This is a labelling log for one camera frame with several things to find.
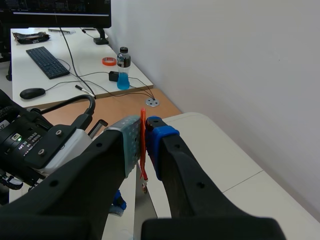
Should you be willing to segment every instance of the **power adapter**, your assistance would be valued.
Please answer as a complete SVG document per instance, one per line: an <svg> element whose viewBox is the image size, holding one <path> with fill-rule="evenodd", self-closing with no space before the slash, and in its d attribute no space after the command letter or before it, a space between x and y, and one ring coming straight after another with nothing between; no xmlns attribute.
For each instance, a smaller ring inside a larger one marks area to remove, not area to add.
<svg viewBox="0 0 320 240"><path fill-rule="evenodd" d="M118 82L119 72L118 71L111 71L109 72L109 81Z"/></svg>

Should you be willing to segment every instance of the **blue liquid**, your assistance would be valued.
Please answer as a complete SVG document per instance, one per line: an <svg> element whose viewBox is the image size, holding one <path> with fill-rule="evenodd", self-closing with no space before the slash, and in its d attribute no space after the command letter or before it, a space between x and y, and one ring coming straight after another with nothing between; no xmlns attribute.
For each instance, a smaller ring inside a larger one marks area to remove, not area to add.
<svg viewBox="0 0 320 240"><path fill-rule="evenodd" d="M118 82L116 83L118 89L126 90L130 88L129 76L125 72L119 72Z"/></svg>

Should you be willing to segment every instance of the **blue gripper pad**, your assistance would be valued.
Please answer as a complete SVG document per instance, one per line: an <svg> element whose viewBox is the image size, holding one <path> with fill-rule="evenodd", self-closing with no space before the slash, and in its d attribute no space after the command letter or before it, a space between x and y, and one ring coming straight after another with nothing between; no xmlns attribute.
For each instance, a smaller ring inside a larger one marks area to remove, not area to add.
<svg viewBox="0 0 320 240"><path fill-rule="evenodd" d="M127 116L107 127L105 131L107 130L117 130L123 135L125 178L127 178L140 159L140 117L137 115Z"/></svg>

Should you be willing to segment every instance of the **water bottle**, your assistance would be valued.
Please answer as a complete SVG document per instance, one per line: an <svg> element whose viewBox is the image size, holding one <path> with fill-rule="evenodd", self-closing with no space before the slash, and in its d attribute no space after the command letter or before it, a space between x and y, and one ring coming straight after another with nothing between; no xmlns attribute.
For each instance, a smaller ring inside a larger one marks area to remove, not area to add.
<svg viewBox="0 0 320 240"><path fill-rule="evenodd" d="M129 83L129 69L131 65L131 56L128 53L128 48L120 47L120 53L116 58L116 62L119 69L119 78L117 82L118 89L126 90L130 88Z"/></svg>

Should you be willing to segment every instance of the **bottle cap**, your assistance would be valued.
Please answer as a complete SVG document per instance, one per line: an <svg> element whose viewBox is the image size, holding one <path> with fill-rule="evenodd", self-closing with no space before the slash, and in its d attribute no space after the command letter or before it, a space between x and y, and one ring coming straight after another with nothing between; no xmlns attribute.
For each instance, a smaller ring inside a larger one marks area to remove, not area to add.
<svg viewBox="0 0 320 240"><path fill-rule="evenodd" d="M128 53L128 48L125 46L120 47L120 53L123 53L123 54Z"/></svg>

